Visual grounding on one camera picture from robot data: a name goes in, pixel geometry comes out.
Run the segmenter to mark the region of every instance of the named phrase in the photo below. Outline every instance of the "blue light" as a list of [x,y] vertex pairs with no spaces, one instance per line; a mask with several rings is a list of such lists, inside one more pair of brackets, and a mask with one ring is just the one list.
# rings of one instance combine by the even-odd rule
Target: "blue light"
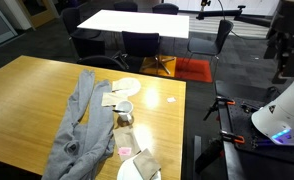
[[279,133],[273,135],[271,138],[273,138],[273,139],[277,139],[279,136],[282,136],[282,135],[284,135],[284,134],[287,134],[289,131],[290,131],[290,129],[285,129],[285,130],[283,130],[283,131],[281,131],[281,132],[279,132]]

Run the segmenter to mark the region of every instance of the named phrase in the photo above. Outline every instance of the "white plate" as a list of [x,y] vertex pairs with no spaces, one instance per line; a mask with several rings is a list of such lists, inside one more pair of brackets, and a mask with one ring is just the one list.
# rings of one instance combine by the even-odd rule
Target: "white plate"
[[[143,180],[133,161],[136,156],[123,162],[118,171],[117,180]],[[161,180],[160,171],[156,173],[152,180]]]
[[128,87],[128,89],[115,91],[116,94],[125,94],[127,96],[132,96],[137,94],[141,88],[141,84],[136,78],[122,78],[118,82],[130,84],[130,87]]

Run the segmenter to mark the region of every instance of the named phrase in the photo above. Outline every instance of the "gray floor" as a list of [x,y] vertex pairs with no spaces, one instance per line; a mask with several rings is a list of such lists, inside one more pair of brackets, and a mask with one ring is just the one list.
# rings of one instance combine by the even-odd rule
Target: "gray floor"
[[[214,40],[215,34],[191,32],[191,37]],[[110,42],[108,33],[105,38],[107,42]],[[263,59],[266,42],[265,40],[244,40],[229,36],[219,55],[216,79],[263,88],[272,86],[271,78],[275,73],[277,63],[274,60]],[[187,39],[176,39],[173,50],[173,39],[163,38],[161,53],[184,57],[187,44]],[[108,54],[113,52],[113,49],[109,49]],[[68,34],[59,20],[54,20],[38,28],[37,31],[27,32],[1,46],[0,68],[20,55],[69,63],[76,62],[68,43]],[[196,55],[193,58],[210,59],[210,57]],[[284,89],[287,86],[288,83],[278,87]],[[192,179],[194,136],[202,137],[202,150],[208,146],[209,140],[218,136],[219,122],[215,121],[217,113],[212,114],[207,121],[202,121],[214,97],[213,84],[187,81],[182,179]],[[201,175],[203,179],[226,179],[224,158],[216,160]]]

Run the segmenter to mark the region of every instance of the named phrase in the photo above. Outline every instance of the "gray sweater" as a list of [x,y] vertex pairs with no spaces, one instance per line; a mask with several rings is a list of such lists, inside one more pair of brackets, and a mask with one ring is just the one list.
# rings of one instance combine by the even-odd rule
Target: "gray sweater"
[[[111,92],[108,81],[94,88],[94,72],[84,70],[68,99],[65,115],[56,134],[43,180],[94,179],[98,163],[113,153],[112,107],[102,107],[102,95]],[[79,124],[89,105],[87,124]]]

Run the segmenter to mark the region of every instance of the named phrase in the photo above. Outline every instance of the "pink sticker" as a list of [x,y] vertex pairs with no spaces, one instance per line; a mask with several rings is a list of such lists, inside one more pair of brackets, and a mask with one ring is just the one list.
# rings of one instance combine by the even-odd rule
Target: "pink sticker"
[[121,147],[118,149],[118,154],[121,156],[129,156],[131,154],[130,147]]

